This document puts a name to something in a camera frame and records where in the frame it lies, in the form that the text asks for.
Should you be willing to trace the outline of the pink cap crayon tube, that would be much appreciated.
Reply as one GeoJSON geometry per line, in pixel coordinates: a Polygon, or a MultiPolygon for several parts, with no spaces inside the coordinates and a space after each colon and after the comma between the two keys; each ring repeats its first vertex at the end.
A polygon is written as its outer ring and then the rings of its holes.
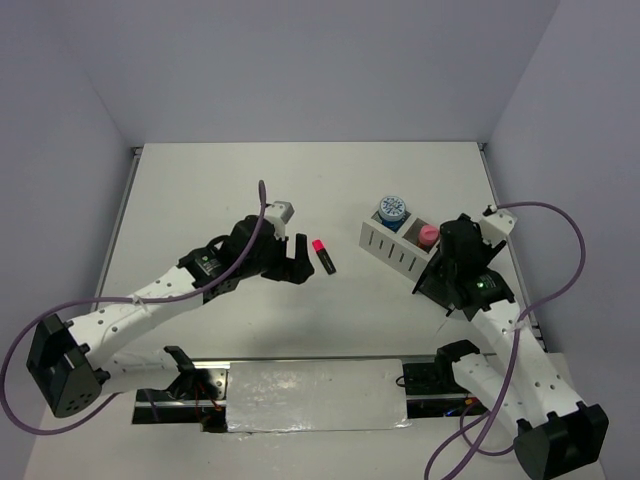
{"type": "Polygon", "coordinates": [[[418,233],[417,245],[424,251],[429,251],[439,240],[439,229],[433,225],[423,225],[418,233]]]}

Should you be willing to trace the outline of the blue splash-label round jar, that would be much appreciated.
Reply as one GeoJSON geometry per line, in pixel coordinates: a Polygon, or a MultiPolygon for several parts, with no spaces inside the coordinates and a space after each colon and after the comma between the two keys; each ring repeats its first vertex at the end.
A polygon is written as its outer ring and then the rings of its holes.
{"type": "Polygon", "coordinates": [[[377,214],[383,226],[397,232],[408,217],[406,202],[396,195],[385,196],[379,202],[377,214]]]}

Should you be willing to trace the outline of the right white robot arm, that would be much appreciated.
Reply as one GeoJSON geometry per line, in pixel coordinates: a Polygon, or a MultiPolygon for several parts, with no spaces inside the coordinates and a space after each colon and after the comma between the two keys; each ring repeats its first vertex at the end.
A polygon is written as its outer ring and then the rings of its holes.
{"type": "Polygon", "coordinates": [[[505,246],[516,220],[487,209],[480,221],[466,215],[443,223],[428,265],[437,303],[461,311],[493,348],[497,372],[469,341],[441,348],[434,371],[446,391],[461,387],[512,436],[516,458],[531,479],[554,479],[596,462],[609,419],[564,380],[536,338],[504,278],[489,265],[505,246]]]}

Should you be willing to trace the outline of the pink cap black highlighter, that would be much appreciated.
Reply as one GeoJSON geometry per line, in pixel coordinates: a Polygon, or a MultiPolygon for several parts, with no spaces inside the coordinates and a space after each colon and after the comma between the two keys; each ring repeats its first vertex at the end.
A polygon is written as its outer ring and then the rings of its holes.
{"type": "Polygon", "coordinates": [[[324,243],[320,239],[316,239],[312,241],[312,247],[320,260],[323,268],[325,269],[328,275],[333,275],[337,272],[337,269],[324,245],[324,243]]]}

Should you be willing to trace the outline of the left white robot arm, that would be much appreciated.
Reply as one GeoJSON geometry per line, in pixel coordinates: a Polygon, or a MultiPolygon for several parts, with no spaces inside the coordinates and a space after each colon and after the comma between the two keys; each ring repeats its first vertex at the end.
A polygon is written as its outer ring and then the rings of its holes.
{"type": "Polygon", "coordinates": [[[222,394],[217,379],[182,348],[131,354],[125,347],[164,322],[234,291],[254,276],[305,283],[315,272],[306,235],[295,235],[295,255],[286,254],[281,222],[249,215],[228,235],[180,258],[177,265],[128,296],[87,315],[62,321],[51,314],[34,333],[26,366],[51,412],[68,418],[103,394],[152,389],[182,399],[196,392],[222,394]]]}

